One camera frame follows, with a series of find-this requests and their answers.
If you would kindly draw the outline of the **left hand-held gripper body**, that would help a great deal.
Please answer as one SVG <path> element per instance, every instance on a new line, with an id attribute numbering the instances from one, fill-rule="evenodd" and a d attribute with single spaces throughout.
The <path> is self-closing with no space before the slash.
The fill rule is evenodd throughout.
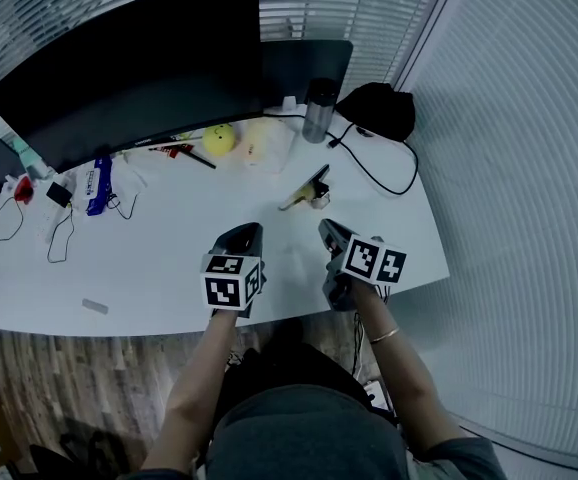
<path id="1" fill-rule="evenodd" d="M 246 223 L 223 233 L 202 258 L 203 303 L 215 314 L 233 311 L 249 318 L 254 299 L 266 282 L 262 259 L 263 226 Z"/>

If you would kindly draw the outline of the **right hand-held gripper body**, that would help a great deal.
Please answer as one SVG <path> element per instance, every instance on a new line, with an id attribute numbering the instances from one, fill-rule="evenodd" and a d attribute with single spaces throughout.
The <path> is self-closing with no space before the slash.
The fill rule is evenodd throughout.
<path id="1" fill-rule="evenodd" d="M 386 244 L 381 237 L 360 236 L 331 219 L 323 219 L 318 230 L 330 253 L 322 287 L 330 309 L 355 310 L 351 297 L 352 279 L 369 284 L 387 303 L 400 280 L 407 254 Z"/>

